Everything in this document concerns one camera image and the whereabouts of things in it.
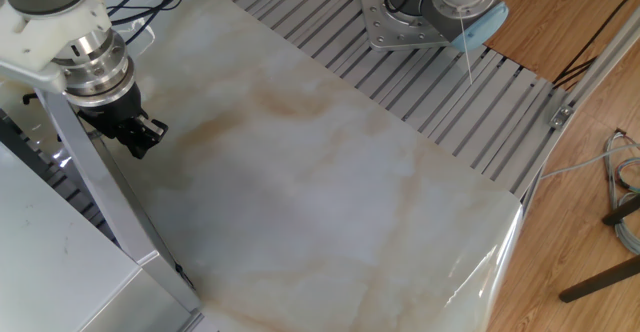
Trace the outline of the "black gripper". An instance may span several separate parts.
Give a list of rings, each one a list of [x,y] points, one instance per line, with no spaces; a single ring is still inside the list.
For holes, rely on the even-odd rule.
[[[119,99],[98,107],[80,107],[78,115],[108,138],[117,138],[131,155],[142,159],[145,145],[158,144],[168,126],[143,115],[141,93],[136,83]]]

